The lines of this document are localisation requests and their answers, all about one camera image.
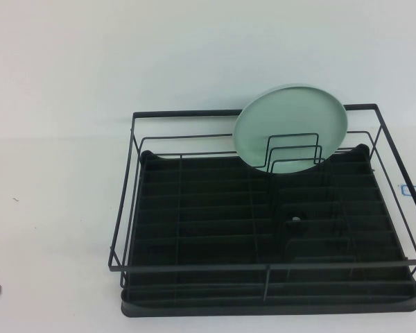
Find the black plastic tray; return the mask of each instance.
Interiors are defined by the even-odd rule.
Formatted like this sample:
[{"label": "black plastic tray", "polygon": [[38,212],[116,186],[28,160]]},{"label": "black plastic tray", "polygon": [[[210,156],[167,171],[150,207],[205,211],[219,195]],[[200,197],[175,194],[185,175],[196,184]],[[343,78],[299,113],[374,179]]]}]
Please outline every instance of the black plastic tray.
[{"label": "black plastic tray", "polygon": [[[141,113],[180,117],[194,112]],[[122,262],[115,254],[115,241],[110,255],[110,268],[122,272],[123,313],[201,316],[416,309],[415,269],[408,268],[416,259],[404,255],[370,164],[372,154],[378,154],[381,130],[390,138],[380,112],[378,117],[381,127],[375,140],[368,134],[371,150],[362,144],[345,148],[310,170],[286,175],[257,171],[239,157],[219,157],[220,152],[212,152],[216,157],[163,154],[173,159],[142,152],[144,140],[152,138],[137,146],[133,121],[130,152],[134,143],[139,154],[137,195],[132,198]],[[400,157],[395,157],[407,182]]]}]

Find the white surface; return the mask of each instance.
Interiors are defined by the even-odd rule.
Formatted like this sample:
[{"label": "white surface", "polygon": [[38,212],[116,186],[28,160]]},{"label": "white surface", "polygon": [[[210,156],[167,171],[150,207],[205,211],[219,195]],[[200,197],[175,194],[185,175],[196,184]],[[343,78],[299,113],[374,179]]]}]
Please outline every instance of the white surface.
[{"label": "white surface", "polygon": [[[416,128],[393,135],[416,183]],[[0,332],[416,333],[416,311],[126,318],[107,256],[127,150],[128,131],[121,139],[0,141]]]},{"label": "white surface", "polygon": [[416,0],[0,0],[0,138],[113,135],[286,83],[416,124]]}]

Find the white wall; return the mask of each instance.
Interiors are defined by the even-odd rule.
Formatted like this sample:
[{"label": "white wall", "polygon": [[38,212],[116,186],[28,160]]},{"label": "white wall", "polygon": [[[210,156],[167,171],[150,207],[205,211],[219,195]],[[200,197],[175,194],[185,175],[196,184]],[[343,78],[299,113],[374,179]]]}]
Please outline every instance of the white wall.
[{"label": "white wall", "polygon": [[415,125],[416,0],[0,0],[0,138],[125,135],[284,83]]}]

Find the black dish rack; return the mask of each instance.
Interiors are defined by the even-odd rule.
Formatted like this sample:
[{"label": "black dish rack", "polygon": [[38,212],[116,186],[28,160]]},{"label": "black dish rack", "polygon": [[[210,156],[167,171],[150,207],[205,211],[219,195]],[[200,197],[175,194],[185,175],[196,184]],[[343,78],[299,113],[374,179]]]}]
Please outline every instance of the black dish rack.
[{"label": "black dish rack", "polygon": [[[416,309],[416,243],[376,144],[385,135],[413,197],[408,176],[379,108],[346,105],[348,112],[373,110],[380,126],[369,145],[342,147],[321,156],[313,168],[271,173],[276,150],[263,165],[248,166],[234,151],[159,153],[145,142],[231,137],[231,134],[135,137],[143,118],[236,117],[240,110],[136,112],[109,267],[121,272],[126,316],[331,314]],[[132,146],[137,153],[121,260],[116,242],[129,180]],[[401,247],[372,168],[379,159],[410,237],[415,259]]]}]

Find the plate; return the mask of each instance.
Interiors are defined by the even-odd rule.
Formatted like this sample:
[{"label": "plate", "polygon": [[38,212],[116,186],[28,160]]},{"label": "plate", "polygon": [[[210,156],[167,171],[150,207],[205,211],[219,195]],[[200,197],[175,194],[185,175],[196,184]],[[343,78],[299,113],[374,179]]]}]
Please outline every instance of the plate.
[{"label": "plate", "polygon": [[334,96],[309,85],[285,85],[263,93],[242,110],[233,140],[248,165],[292,173],[331,156],[347,127],[347,112]]}]

